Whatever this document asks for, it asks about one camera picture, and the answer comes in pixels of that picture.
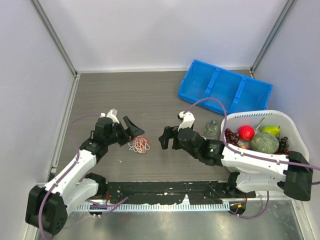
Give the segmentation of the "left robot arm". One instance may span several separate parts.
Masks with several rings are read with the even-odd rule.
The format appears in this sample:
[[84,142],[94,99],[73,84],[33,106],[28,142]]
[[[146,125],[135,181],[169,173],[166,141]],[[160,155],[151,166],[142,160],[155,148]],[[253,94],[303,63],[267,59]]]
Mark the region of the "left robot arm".
[[35,185],[28,194],[25,221],[39,229],[46,240],[50,240],[65,226],[69,214],[90,197],[102,199],[107,192],[104,177],[84,177],[108,152],[109,146],[123,146],[143,135],[127,116],[126,127],[116,114],[108,112],[98,115],[90,137],[76,148],[75,157],[52,180],[44,186]]

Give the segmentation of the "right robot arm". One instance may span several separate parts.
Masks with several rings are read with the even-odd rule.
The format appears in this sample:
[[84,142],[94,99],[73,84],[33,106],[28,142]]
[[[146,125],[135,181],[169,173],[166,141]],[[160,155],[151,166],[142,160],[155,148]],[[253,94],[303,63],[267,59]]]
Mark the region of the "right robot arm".
[[313,168],[299,152],[251,154],[220,140],[204,139],[190,127],[166,126],[158,140],[164,150],[173,140],[174,150],[182,149],[207,166],[236,168],[225,186],[230,197],[252,191],[282,191],[298,201],[311,199]]

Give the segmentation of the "clear glass bottle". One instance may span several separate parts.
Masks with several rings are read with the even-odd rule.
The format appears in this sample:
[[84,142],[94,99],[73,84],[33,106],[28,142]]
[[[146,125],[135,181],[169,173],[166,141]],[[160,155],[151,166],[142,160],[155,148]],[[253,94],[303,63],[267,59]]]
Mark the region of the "clear glass bottle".
[[208,122],[202,132],[202,137],[206,140],[214,140],[218,133],[218,122],[212,119]]

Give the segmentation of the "red grapes bunch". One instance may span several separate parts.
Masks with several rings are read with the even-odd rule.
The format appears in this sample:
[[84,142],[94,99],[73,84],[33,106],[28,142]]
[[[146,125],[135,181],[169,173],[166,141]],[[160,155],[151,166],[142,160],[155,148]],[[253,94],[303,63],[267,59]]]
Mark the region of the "red grapes bunch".
[[239,147],[239,140],[240,140],[240,137],[239,137],[239,134],[237,132],[233,132],[231,131],[229,128],[227,128],[225,131],[224,131],[224,136],[225,136],[225,140],[228,144],[232,144],[236,147]]

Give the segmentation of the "small peach fruit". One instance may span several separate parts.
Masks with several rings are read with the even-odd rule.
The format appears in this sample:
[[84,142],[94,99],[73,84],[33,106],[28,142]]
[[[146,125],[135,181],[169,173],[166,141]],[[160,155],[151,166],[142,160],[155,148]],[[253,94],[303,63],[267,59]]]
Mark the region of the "small peach fruit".
[[246,145],[240,145],[240,148],[249,150],[249,148]]

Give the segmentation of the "red apple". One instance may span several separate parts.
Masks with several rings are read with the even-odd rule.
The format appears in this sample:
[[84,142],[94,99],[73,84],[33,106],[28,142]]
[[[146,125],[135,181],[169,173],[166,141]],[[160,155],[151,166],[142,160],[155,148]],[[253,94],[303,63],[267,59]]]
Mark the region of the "red apple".
[[245,142],[255,136],[255,130],[250,125],[243,125],[238,129],[239,138]]

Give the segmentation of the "blue three-compartment bin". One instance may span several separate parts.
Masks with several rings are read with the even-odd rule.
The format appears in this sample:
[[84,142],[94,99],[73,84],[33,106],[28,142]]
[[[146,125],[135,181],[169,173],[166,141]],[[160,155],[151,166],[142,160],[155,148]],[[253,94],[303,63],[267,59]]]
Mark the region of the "blue three-compartment bin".
[[189,103],[204,98],[220,101],[227,114],[267,109],[273,85],[200,60],[193,60],[177,96]]

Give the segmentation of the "white plastic basket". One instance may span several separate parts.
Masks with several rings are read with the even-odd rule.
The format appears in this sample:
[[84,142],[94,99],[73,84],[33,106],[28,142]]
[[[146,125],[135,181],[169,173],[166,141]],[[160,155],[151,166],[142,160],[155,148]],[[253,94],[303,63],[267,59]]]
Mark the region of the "white plastic basket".
[[[306,161],[310,160],[309,151],[303,142],[295,123],[283,112],[277,110],[258,110],[232,113],[227,116],[227,120],[222,121],[221,127],[223,128],[224,125],[226,125],[230,130],[237,131],[241,126],[249,125],[256,128],[259,124],[261,124],[261,127],[280,126],[279,135],[281,137],[288,137],[289,150],[301,153]],[[236,152],[225,147],[222,153],[223,159],[221,160],[222,165],[227,167],[230,171],[236,169],[243,173],[260,173],[275,176],[277,174],[281,175],[284,170],[288,169],[287,164],[276,164],[275,162],[248,157],[239,154],[238,151],[249,155],[257,155],[259,157],[274,160],[279,159],[287,162],[288,159],[285,156],[279,157],[247,149],[241,150],[233,145],[231,147],[233,150],[236,150]]]

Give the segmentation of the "cantaloupe melon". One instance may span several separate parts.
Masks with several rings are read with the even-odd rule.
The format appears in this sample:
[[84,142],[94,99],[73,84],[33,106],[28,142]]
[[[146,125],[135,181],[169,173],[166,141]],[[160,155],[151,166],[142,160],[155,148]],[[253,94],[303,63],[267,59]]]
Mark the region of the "cantaloupe melon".
[[274,154],[279,144],[279,140],[271,133],[259,132],[251,139],[250,149],[259,153]]

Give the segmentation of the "green pear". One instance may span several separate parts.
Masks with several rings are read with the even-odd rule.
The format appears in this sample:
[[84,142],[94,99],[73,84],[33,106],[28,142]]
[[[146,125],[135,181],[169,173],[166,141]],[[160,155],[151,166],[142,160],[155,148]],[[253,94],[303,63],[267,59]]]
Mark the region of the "green pear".
[[275,137],[277,137],[280,133],[280,126],[265,126],[261,132],[269,133]]

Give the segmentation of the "dark grapes bunch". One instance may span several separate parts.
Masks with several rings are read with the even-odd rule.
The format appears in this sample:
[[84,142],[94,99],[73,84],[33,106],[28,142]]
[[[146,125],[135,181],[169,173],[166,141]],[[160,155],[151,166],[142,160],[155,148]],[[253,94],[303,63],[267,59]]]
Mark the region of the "dark grapes bunch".
[[287,155],[290,156],[291,152],[289,151],[288,137],[284,136],[278,139],[279,146],[278,150],[275,152],[276,155]]

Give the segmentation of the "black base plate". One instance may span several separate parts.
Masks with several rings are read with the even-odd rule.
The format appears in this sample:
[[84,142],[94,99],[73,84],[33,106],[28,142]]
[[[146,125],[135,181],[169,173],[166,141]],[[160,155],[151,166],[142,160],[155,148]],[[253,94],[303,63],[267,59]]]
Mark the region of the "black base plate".
[[220,204],[223,199],[256,197],[254,191],[243,193],[218,181],[108,182],[105,194],[112,204],[127,197],[124,203],[132,205],[179,205],[185,197],[191,205]]

